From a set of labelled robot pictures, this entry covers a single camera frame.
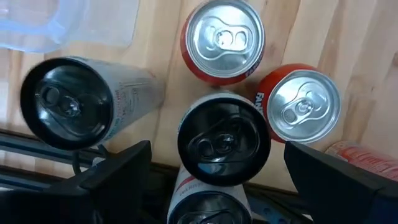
red can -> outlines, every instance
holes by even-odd
[[[321,139],[333,129],[341,111],[333,81],[301,63],[283,65],[263,78],[255,105],[266,117],[271,137],[282,143]]]
[[[213,0],[190,14],[180,46],[185,63],[198,78],[230,85],[244,80],[260,64],[265,32],[261,18],[245,1]]]
[[[330,146],[326,152],[350,164],[398,181],[398,160],[368,149],[352,141],[340,141]]]

aluminum can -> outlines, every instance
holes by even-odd
[[[168,224],[252,222],[243,186],[217,187],[194,178],[181,166],[167,214]]]
[[[398,181],[398,159],[378,153],[356,142],[336,142],[325,153],[374,174]]]
[[[199,5],[180,39],[188,68],[212,85],[240,82],[255,71],[266,36],[258,13],[245,1],[213,0]]]
[[[50,146],[101,144],[158,107],[164,84],[145,70],[81,57],[43,61],[21,87],[22,115]]]
[[[271,137],[253,103],[231,92],[217,92],[200,98],[185,113],[177,146],[183,165],[197,179],[232,186],[262,169]]]
[[[288,64],[259,84],[254,100],[279,142],[315,142],[336,125],[341,98],[330,78],[309,65]]]

plastic container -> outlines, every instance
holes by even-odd
[[[71,40],[127,47],[139,0],[0,0],[0,47],[46,53]]]

can lid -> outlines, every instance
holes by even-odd
[[[219,78],[247,72],[261,58],[264,27],[246,2],[209,1],[190,18],[186,32],[188,53],[195,65]]]
[[[286,141],[311,143],[327,135],[341,111],[337,87],[326,75],[296,70],[273,89],[267,117],[274,132]]]
[[[172,212],[168,224],[251,223],[249,211],[223,192],[199,192],[183,199]]]
[[[111,103],[104,81],[69,59],[53,59],[33,68],[21,89],[28,126],[60,149],[81,149],[98,141],[109,126]]]
[[[254,177],[271,148],[262,114],[234,98],[213,98],[191,110],[181,123],[177,142],[189,173],[223,186]]]

wooden table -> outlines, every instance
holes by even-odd
[[[108,143],[120,151],[150,139],[153,161],[178,166],[176,130],[197,98],[215,91],[191,74],[182,60],[180,31],[202,0],[141,0],[136,31],[128,49],[72,43],[50,54],[0,49],[0,128],[30,133],[19,109],[19,88],[34,64],[61,55],[79,55],[150,70],[167,83],[163,107],[123,130]],[[285,63],[318,67],[336,83],[343,98],[337,127],[312,144],[324,151],[351,139],[398,157],[398,1],[396,0],[249,0],[266,28],[265,56],[245,82],[227,88],[244,96],[269,70]],[[271,154],[253,182],[295,190],[283,160],[284,145],[272,142]],[[3,152],[8,166],[71,176],[72,168],[43,159]]]

